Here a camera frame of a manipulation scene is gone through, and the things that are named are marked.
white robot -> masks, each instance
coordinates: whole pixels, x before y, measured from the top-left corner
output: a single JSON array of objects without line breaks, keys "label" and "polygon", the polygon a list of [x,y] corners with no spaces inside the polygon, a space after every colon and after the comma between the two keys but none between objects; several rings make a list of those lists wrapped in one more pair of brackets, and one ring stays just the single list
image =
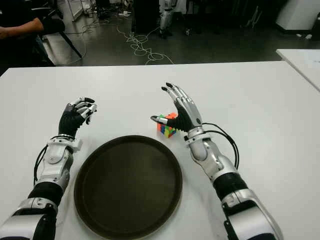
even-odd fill
[{"label": "white robot", "polygon": [[[203,129],[201,115],[193,100],[178,86],[162,87],[172,98],[178,117],[152,116],[157,123],[187,133],[193,160],[202,166],[221,200],[224,226],[229,240],[283,240],[282,232],[255,193],[247,187],[236,167]],[[97,105],[90,98],[69,103],[59,123],[59,134],[41,151],[44,169],[30,195],[0,227],[0,240],[54,240],[58,206],[69,183],[73,152],[80,149],[77,129],[89,123]]]},{"label": "white robot", "polygon": [[164,9],[161,14],[159,33],[159,36],[163,39],[167,38],[167,36],[172,36],[172,33],[169,31],[169,27],[172,23],[172,17],[174,9],[177,6],[177,2],[178,0],[164,0]]}]

chair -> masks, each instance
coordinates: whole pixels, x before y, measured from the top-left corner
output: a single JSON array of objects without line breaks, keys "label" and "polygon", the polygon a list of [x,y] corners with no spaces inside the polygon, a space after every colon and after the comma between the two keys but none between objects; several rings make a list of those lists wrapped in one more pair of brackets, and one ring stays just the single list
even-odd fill
[{"label": "chair", "polygon": [[[66,26],[62,21],[63,14],[58,9],[57,0],[26,0],[26,3],[43,24],[44,31],[39,33],[40,36],[59,33],[75,53],[82,58],[80,52],[64,33]],[[58,15],[59,18],[52,18],[54,15]]]}]

black sleeve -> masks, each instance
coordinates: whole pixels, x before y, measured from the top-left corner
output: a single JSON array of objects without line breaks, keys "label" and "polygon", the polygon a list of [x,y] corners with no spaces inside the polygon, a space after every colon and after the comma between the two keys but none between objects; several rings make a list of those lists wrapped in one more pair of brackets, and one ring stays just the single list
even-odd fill
[{"label": "black sleeve", "polygon": [[6,2],[8,12],[12,14],[11,19],[14,22],[14,25],[20,26],[36,18],[25,0],[8,0]]}]

black cable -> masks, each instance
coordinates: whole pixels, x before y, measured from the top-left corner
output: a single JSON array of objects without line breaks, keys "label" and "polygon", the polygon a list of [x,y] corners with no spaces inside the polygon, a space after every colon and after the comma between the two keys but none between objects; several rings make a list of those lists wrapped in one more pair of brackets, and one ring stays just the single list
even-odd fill
[{"label": "black cable", "polygon": [[38,181],[38,177],[37,177],[38,167],[42,159],[44,158],[44,155],[46,154],[47,148],[48,148],[48,145],[45,145],[44,148],[42,148],[42,150],[40,151],[38,157],[36,158],[34,169],[33,169],[33,186],[36,184],[36,181]]},{"label": "black cable", "polygon": [[[61,135],[57,135],[54,136],[52,138],[50,138],[50,140],[55,139],[55,138],[65,138],[65,139],[72,139],[74,140],[75,138],[72,136],[61,136]],[[42,150],[40,151],[38,157],[36,158],[35,164],[34,164],[34,168],[33,168],[33,185],[36,184],[36,181],[38,181],[38,176],[37,176],[37,172],[38,172],[38,167],[42,161],[42,159],[44,158],[46,152],[48,149],[48,145],[45,145],[44,148],[42,148]]]},{"label": "black cable", "polygon": [[239,163],[240,163],[239,149],[238,149],[236,142],[233,140],[233,138],[229,134],[227,134],[221,127],[219,127],[217,124],[204,122],[203,125],[212,125],[222,131],[222,132],[220,132],[220,131],[209,130],[209,131],[205,131],[205,133],[220,134],[220,135],[224,136],[229,141],[229,143],[232,145],[232,148],[234,151],[234,158],[235,158],[234,159],[234,167],[236,169],[238,169]]}]

wall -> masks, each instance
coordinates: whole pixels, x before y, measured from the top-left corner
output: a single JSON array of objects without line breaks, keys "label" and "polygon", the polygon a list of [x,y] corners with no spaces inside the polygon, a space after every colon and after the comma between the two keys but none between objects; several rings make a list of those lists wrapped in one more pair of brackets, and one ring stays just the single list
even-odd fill
[{"label": "wall", "polygon": [[310,30],[319,12],[320,0],[289,0],[276,23],[285,30]]}]

